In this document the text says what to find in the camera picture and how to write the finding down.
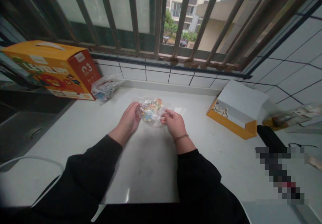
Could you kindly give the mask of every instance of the person's right hand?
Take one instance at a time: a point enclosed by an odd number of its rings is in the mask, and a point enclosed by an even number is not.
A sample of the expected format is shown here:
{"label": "person's right hand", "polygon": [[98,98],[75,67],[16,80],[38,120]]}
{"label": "person's right hand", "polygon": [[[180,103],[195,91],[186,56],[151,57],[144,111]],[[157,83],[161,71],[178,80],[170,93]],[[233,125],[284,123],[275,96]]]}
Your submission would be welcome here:
{"label": "person's right hand", "polygon": [[169,132],[175,140],[177,137],[187,134],[183,118],[180,114],[172,110],[165,110],[166,113],[162,114],[161,123],[168,125]]}

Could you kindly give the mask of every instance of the clear plastic bag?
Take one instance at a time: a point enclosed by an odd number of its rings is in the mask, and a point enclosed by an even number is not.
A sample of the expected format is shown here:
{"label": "clear plastic bag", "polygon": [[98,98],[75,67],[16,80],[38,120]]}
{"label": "clear plastic bag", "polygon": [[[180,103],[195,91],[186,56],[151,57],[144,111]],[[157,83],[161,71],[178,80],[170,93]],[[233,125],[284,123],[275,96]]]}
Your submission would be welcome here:
{"label": "clear plastic bag", "polygon": [[121,74],[106,75],[92,84],[91,93],[101,104],[104,104],[114,95],[124,81]]}
{"label": "clear plastic bag", "polygon": [[136,97],[132,101],[140,103],[137,114],[141,116],[142,120],[150,127],[162,126],[160,119],[166,109],[172,109],[172,106],[165,103],[158,97]]}

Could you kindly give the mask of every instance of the toy box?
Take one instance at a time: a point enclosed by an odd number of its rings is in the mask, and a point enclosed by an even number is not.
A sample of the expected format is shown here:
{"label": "toy box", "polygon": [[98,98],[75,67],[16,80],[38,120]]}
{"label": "toy box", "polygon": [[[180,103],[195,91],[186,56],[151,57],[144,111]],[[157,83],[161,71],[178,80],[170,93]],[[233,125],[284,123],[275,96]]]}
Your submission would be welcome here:
{"label": "toy box", "polygon": [[87,49],[35,40],[2,51],[55,96],[95,100],[91,87],[101,76]]}

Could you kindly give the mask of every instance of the yellow box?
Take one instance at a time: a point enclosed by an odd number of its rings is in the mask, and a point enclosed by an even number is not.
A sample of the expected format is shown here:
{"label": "yellow box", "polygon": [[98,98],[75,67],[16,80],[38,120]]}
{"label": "yellow box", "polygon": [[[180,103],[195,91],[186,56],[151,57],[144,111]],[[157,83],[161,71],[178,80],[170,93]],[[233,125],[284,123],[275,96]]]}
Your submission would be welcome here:
{"label": "yellow box", "polygon": [[[256,119],[267,99],[268,95],[231,80],[210,106],[207,116],[246,140],[257,135]],[[216,104],[228,109],[227,118],[213,110]]]}
{"label": "yellow box", "polygon": [[101,76],[87,49],[35,40],[2,51],[54,95],[95,100],[91,87]]}

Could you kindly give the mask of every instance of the bracelet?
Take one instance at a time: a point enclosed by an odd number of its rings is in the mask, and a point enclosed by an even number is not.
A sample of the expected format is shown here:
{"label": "bracelet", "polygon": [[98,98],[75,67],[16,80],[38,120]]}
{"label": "bracelet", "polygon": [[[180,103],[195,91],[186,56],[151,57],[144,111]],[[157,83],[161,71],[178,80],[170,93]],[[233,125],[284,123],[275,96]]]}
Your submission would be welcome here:
{"label": "bracelet", "polygon": [[182,135],[182,136],[177,136],[177,138],[173,141],[173,143],[175,143],[176,141],[178,141],[179,139],[181,139],[183,137],[189,137],[189,135],[185,134],[185,135]]}

